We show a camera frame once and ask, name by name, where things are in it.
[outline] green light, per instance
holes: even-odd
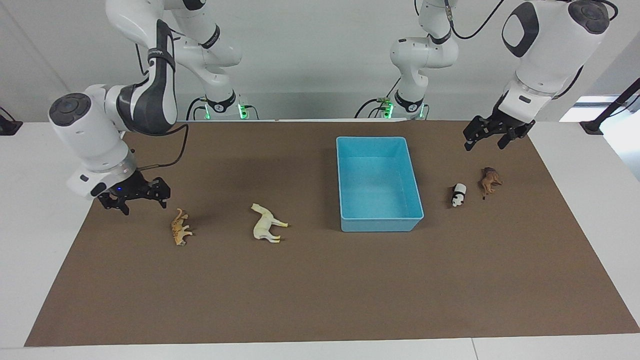
[[[384,114],[385,115],[385,119],[391,119],[391,114],[393,114],[393,112],[394,112],[394,105],[390,102],[388,104],[388,108],[387,108],[387,110],[385,111],[385,114]]]
[[[249,114],[246,112],[245,107],[238,104],[238,110],[240,111],[240,119],[246,119],[249,117]]]

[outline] toy animal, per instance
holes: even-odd
[[[191,231],[186,231],[189,226],[182,226],[182,223],[189,218],[189,215],[183,214],[182,209],[178,209],[178,216],[171,222],[171,230],[173,231],[173,239],[178,246],[185,246],[187,242],[184,241],[185,236],[193,235]]]
[[[288,227],[289,224],[276,220],[276,218],[273,217],[273,214],[269,210],[263,208],[258,204],[251,205],[251,209],[262,215],[262,217],[260,217],[260,220],[258,220],[258,223],[255,224],[255,227],[253,228],[253,237],[258,240],[267,239],[270,243],[279,243],[280,237],[273,236],[269,232],[269,229],[272,225]]]
[[[498,175],[498,172],[495,171],[495,169],[492,167],[484,168],[483,174],[484,177],[480,181],[480,184],[484,189],[484,194],[482,196],[482,199],[484,200],[488,194],[495,192],[495,190],[492,188],[492,185],[502,185],[502,180],[500,180],[500,175]]]
[[[451,198],[451,205],[454,208],[462,206],[465,203],[465,195],[467,194],[467,186],[464,184],[456,184],[453,187],[453,197]]]

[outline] plastic bin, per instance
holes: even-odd
[[[402,137],[336,139],[340,217],[345,232],[406,232],[424,218]]]

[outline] white wall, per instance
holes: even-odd
[[[609,145],[640,181],[640,113],[625,111],[605,121],[601,129]]]
[[[496,2],[460,1],[454,13],[458,31],[475,30]],[[430,118],[470,119],[491,111],[518,65],[502,44],[500,32],[504,19],[521,2],[505,1],[480,35],[460,41],[460,59],[453,67],[429,71]],[[615,2],[621,14],[607,40],[575,88],[538,120],[559,120],[638,34],[640,2]],[[23,29],[0,43],[0,104],[15,109],[21,120],[45,120],[51,100],[68,90],[141,79],[134,47],[109,25],[103,1],[0,0],[0,4],[3,37],[7,19],[15,19],[14,28]],[[392,42],[424,35],[407,0],[217,0],[216,6],[218,24],[244,49],[242,63],[229,69],[235,87],[259,106],[262,118],[353,116],[360,104],[385,95],[397,79],[398,70],[388,55]],[[7,41],[32,51],[14,52],[16,47],[11,46],[6,53]],[[26,65],[29,61],[39,69]],[[11,86],[5,83],[7,76],[13,76]],[[202,90],[188,71],[179,68],[177,92],[184,111],[188,99]]]
[[[640,78],[640,34],[611,63],[588,90],[587,95],[619,95]]]

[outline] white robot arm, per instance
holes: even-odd
[[[184,33],[180,37],[174,38],[162,20],[165,10],[174,14]],[[126,215],[126,200],[157,200],[165,208],[169,186],[159,177],[144,179],[121,132],[157,136],[174,125],[176,62],[201,80],[213,113],[238,116],[240,96],[220,68],[238,64],[241,50],[221,34],[210,1],[107,0],[106,12],[115,28],[149,49],[148,78],[129,86],[92,85],[53,103],[49,120],[82,163],[67,184],[78,195],[98,197],[105,208]]]
[[[452,6],[457,2],[450,0]],[[458,59],[458,43],[451,36],[444,0],[423,0],[419,23],[427,37],[402,38],[391,47],[391,61],[401,75],[391,98],[394,117],[419,118],[429,85],[424,70],[450,67]]]
[[[500,149],[523,138],[538,112],[596,51],[609,20],[607,8],[597,0],[529,0],[513,10],[502,39],[520,58],[520,66],[493,113],[487,119],[476,116],[465,128],[466,149],[495,134],[504,134]]]

